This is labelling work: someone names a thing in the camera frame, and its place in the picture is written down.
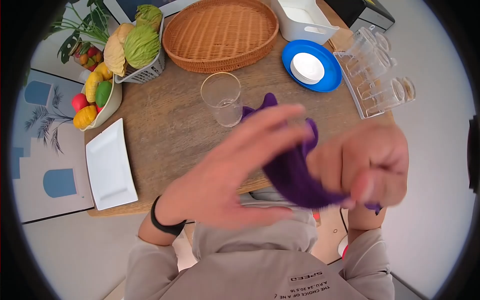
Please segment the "glass jar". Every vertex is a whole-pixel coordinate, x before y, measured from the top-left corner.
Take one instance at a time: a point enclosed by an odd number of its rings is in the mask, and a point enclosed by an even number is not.
[[[78,40],[69,53],[73,60],[87,70],[93,72],[103,61],[103,53],[90,42]]]

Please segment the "grey plastic basket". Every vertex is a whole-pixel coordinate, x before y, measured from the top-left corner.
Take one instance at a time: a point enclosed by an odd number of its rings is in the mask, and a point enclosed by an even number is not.
[[[160,23],[160,34],[158,35],[160,44],[162,42],[164,20],[165,20],[165,16],[162,18],[162,23]],[[144,66],[141,69],[135,69],[134,67],[128,65],[127,71],[125,72],[125,76],[120,77],[116,75],[115,82],[118,84],[122,82],[144,84],[147,81],[158,77],[163,72],[164,69],[165,69],[165,51],[163,50],[163,47],[160,46],[160,51],[158,52],[157,56],[154,58],[154,60],[151,63],[149,63],[148,65]]]

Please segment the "hand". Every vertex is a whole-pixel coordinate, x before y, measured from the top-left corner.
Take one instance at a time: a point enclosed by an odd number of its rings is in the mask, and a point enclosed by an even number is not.
[[[286,207],[243,207],[236,189],[253,170],[313,138],[309,126],[282,126],[304,112],[302,105],[280,105],[248,117],[198,165],[168,186],[156,205],[157,220],[166,226],[194,219],[213,227],[243,228],[291,218],[292,211]]]
[[[407,140],[396,125],[366,121],[318,145],[307,167],[327,190],[350,193],[344,208],[395,205],[407,193]]]

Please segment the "blue plate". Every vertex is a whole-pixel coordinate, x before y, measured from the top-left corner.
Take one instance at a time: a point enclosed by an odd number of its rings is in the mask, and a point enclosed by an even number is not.
[[[316,84],[304,84],[292,74],[290,63],[295,54],[302,52],[312,54],[324,65],[325,76]],[[292,76],[293,80],[309,90],[315,92],[331,92],[335,90],[342,81],[342,70],[336,58],[325,47],[312,41],[299,39],[288,43],[285,48],[283,48],[282,61],[285,69],[287,69],[287,72]]]

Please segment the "stack of white plates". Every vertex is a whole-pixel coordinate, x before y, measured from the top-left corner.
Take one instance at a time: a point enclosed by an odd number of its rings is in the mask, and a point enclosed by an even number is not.
[[[290,63],[293,76],[304,84],[316,84],[325,75],[322,63],[310,53],[297,53]]]

